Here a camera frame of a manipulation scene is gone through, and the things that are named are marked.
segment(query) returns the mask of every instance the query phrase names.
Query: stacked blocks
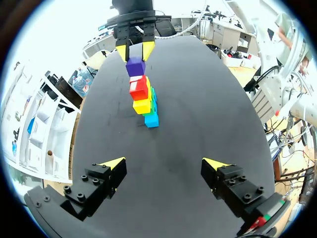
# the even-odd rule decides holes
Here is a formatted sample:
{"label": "stacked blocks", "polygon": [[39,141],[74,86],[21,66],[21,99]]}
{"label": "stacked blocks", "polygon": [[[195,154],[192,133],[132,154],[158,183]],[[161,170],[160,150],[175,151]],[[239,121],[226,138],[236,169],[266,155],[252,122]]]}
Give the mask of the stacked blocks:
{"label": "stacked blocks", "polygon": [[144,75],[145,62],[139,57],[131,57],[125,67],[130,77]]}
{"label": "stacked blocks", "polygon": [[151,87],[149,78],[144,75],[145,63],[141,57],[130,58],[126,64],[130,76],[130,95],[133,98],[133,108],[137,114],[144,116],[148,128],[159,126],[157,97]]}

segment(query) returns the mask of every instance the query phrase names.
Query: black table surface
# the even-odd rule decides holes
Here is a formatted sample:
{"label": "black table surface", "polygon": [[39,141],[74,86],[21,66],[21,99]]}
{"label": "black table surface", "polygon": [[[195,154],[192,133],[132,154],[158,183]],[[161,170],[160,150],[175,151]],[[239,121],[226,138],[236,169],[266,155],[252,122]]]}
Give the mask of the black table surface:
{"label": "black table surface", "polygon": [[[140,56],[141,45],[130,47]],[[113,238],[234,237],[243,224],[200,175],[202,158],[236,163],[274,192],[263,127],[242,87],[195,37],[156,40],[146,75],[158,97],[159,127],[132,108],[129,76],[117,52],[86,98],[76,134],[73,179],[89,164],[126,157],[127,176],[86,223]]]}

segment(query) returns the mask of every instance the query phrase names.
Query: shelving unit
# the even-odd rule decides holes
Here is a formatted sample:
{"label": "shelving unit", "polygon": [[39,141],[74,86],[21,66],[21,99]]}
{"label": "shelving unit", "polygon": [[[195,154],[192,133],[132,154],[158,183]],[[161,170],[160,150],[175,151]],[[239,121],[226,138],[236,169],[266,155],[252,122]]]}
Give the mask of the shelving unit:
{"label": "shelving unit", "polygon": [[[53,100],[42,91],[43,83],[57,94],[57,98]],[[63,108],[65,106],[74,111],[66,112]],[[6,162],[37,178],[72,183],[68,177],[68,163],[77,113],[81,111],[45,76],[27,79],[21,74],[11,91],[2,117],[1,136],[4,138],[2,147]],[[14,135],[13,131],[18,130],[18,136]],[[48,150],[53,151],[53,160],[48,156]]]}

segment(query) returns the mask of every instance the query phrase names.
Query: screw head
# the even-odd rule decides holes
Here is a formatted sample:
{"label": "screw head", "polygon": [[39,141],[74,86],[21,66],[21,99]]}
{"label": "screw head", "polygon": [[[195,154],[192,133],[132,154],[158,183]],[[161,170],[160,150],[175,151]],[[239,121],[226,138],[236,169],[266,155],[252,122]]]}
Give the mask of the screw head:
{"label": "screw head", "polygon": [[49,202],[50,199],[51,199],[51,198],[50,198],[49,196],[45,196],[43,200],[44,200],[45,202]]}
{"label": "screw head", "polygon": [[71,193],[70,186],[68,186],[68,185],[64,186],[64,192]]}
{"label": "screw head", "polygon": [[246,202],[250,201],[251,198],[252,198],[252,196],[251,196],[251,194],[249,194],[249,193],[246,193],[246,194],[243,196],[243,200],[246,201]]}
{"label": "screw head", "polygon": [[82,179],[82,181],[88,181],[87,175],[81,175],[81,179]]}
{"label": "screw head", "polygon": [[232,185],[234,185],[235,183],[236,183],[236,180],[234,180],[234,179],[230,179],[230,180],[229,180],[229,185],[232,186]]}
{"label": "screw head", "polygon": [[77,194],[77,198],[79,201],[83,202],[86,200],[86,197],[84,194],[82,194],[81,192]]}
{"label": "screw head", "polygon": [[97,179],[97,178],[94,178],[94,179],[93,179],[93,184],[94,184],[94,185],[99,185],[99,183],[100,183],[100,182],[99,182],[99,179]]}
{"label": "screw head", "polygon": [[260,186],[258,187],[257,193],[263,193],[264,192],[264,187]]}

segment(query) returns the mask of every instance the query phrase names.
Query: white wall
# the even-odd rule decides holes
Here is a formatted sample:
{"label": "white wall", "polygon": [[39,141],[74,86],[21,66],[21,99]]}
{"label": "white wall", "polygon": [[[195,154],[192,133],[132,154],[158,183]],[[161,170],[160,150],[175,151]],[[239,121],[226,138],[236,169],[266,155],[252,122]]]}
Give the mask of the white wall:
{"label": "white wall", "polygon": [[46,1],[31,16],[11,49],[11,60],[30,60],[40,72],[68,78],[81,66],[82,48],[117,14],[111,0]]}
{"label": "white wall", "polygon": [[192,10],[205,10],[204,6],[209,5],[209,10],[222,11],[222,14],[230,16],[230,12],[222,0],[153,0],[155,10],[161,10],[166,15],[190,14]]}

